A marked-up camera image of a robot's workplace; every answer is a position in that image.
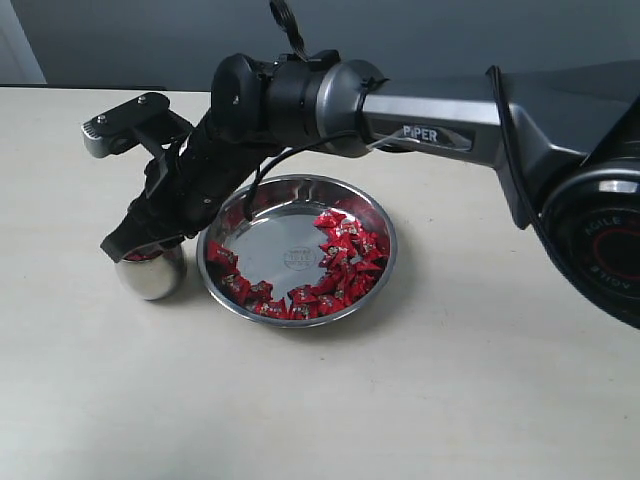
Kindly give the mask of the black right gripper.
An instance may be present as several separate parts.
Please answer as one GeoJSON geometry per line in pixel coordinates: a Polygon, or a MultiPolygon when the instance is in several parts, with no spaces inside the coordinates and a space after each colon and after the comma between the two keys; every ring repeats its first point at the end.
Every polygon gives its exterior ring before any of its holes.
{"type": "Polygon", "coordinates": [[[177,154],[153,193],[142,194],[122,222],[101,242],[119,263],[141,248],[173,248],[209,225],[226,199],[280,145],[260,134],[247,143],[221,136],[207,112],[177,154]]]}

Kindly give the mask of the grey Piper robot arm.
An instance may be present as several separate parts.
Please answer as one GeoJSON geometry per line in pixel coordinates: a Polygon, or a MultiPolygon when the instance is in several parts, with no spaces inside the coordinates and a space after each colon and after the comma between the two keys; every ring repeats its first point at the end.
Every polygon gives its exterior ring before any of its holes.
{"type": "Polygon", "coordinates": [[[639,64],[391,81],[334,50],[217,67],[196,125],[165,98],[91,121],[96,157],[141,145],[145,186],[101,244],[114,262],[180,244],[247,178],[305,150],[358,158],[421,152],[493,169],[515,225],[619,321],[639,324],[639,64]]]}

